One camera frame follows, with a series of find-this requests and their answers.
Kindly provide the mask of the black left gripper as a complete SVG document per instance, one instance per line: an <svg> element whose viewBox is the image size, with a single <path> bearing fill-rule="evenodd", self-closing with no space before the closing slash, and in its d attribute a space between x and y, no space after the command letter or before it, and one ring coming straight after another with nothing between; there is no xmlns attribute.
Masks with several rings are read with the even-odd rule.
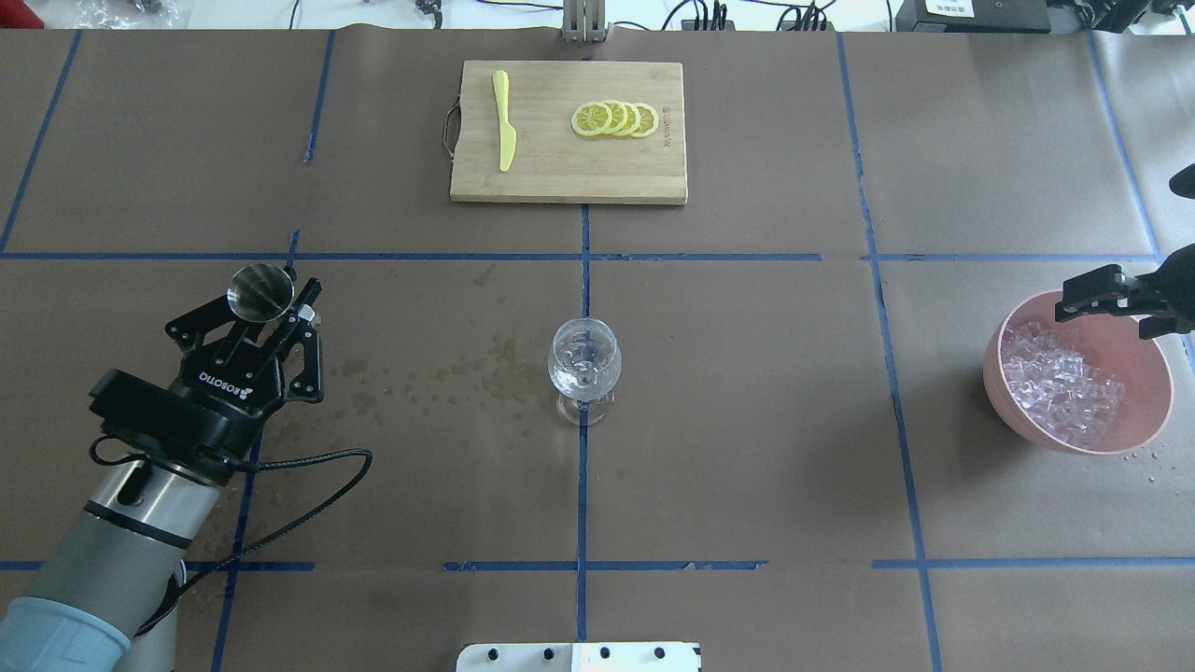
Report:
<svg viewBox="0 0 1195 672"><path fill-rule="evenodd" d="M266 346L245 340L245 322L227 299L213 299L167 322L163 330L185 356L168 387L111 369L90 392L102 430L157 465L192 479L226 485L274 413L292 401L317 404L323 392L323 342L308 279L278 318ZM206 336L228 325L222 340ZM284 360L302 350L302 369L284 381ZM231 358L217 365L217 358Z"/></svg>

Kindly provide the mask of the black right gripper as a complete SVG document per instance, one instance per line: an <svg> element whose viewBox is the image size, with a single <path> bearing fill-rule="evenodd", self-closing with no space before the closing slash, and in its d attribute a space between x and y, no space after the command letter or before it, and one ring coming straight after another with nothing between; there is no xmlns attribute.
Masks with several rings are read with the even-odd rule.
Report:
<svg viewBox="0 0 1195 672"><path fill-rule="evenodd" d="M1169 189L1182 198L1195 198L1195 165L1179 170ZM1119 264L1108 264L1064 280L1061 299L1055 305L1055 322L1066 323L1084 314L1113 314L1146 318L1138 323L1139 340L1185 335L1194 328L1194 248L1178 248L1152 273L1134 277Z"/></svg>

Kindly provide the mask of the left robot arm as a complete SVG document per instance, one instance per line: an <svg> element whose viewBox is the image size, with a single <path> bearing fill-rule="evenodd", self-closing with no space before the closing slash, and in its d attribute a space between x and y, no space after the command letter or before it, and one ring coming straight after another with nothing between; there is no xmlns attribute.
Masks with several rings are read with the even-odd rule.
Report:
<svg viewBox="0 0 1195 672"><path fill-rule="evenodd" d="M315 279L239 273L227 293L170 322L182 350L163 387L111 369L91 391L102 435L127 454L106 464L30 584L4 615L5 671L111 671L165 623L176 578L220 491L250 472L251 447L290 401L323 399Z"/></svg>

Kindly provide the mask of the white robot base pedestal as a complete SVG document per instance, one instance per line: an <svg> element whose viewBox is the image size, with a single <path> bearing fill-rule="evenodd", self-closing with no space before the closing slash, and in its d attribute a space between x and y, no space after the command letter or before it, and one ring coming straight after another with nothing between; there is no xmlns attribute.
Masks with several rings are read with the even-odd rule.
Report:
<svg viewBox="0 0 1195 672"><path fill-rule="evenodd" d="M468 644L456 671L703 671L700 644L682 641Z"/></svg>

